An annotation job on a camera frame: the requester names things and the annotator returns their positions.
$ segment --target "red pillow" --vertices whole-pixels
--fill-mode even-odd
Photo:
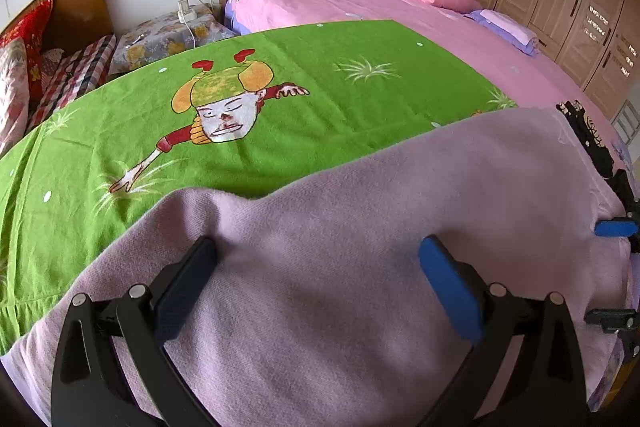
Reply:
[[[42,98],[42,84],[40,79],[41,59],[40,48],[42,47],[42,34],[47,26],[53,0],[44,0],[33,10],[25,15],[17,25],[0,38],[0,48],[9,42],[22,38],[24,47],[27,49],[27,75],[29,77],[29,105],[35,107]]]

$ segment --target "metal screw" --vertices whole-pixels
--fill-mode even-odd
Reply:
[[[549,300],[556,306],[560,306],[564,303],[564,297],[562,297],[562,294],[559,294],[558,292],[551,292]]]
[[[74,298],[71,299],[71,304],[73,306],[82,306],[86,301],[86,295],[84,293],[79,293],[74,295]]]
[[[489,286],[489,293],[494,297],[504,297],[507,295],[507,288],[502,286],[499,282],[494,282],[491,286]]]
[[[146,293],[146,286],[143,284],[134,284],[129,288],[129,297],[132,299],[140,299]]]

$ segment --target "cartoon character print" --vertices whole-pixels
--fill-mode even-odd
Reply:
[[[286,96],[309,94],[304,87],[284,82],[268,87],[273,79],[271,68],[259,60],[247,60],[255,50],[242,50],[234,55],[238,66],[212,71],[212,60],[194,62],[191,67],[202,69],[174,94],[171,107],[183,113],[193,107],[193,124],[175,130],[158,140],[156,148],[142,162],[129,169],[109,188],[110,192],[125,189],[136,182],[140,174],[174,145],[191,141],[201,145],[244,138],[253,128],[265,101]]]

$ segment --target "green bed sheet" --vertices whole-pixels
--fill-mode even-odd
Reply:
[[[271,30],[129,73],[0,160],[0,353],[171,190],[258,198],[510,105],[465,63],[392,21]]]

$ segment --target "mauve blanket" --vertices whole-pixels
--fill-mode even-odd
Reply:
[[[585,325],[584,312],[630,296],[628,241],[596,237],[593,225],[622,214],[558,111],[475,116],[260,200],[207,188],[167,195],[8,356],[48,410],[71,296],[119,296],[209,235],[222,261],[166,349],[222,425],[413,427],[470,347],[418,264],[420,240],[436,233],[487,282],[529,298],[564,294],[591,393],[615,336]]]

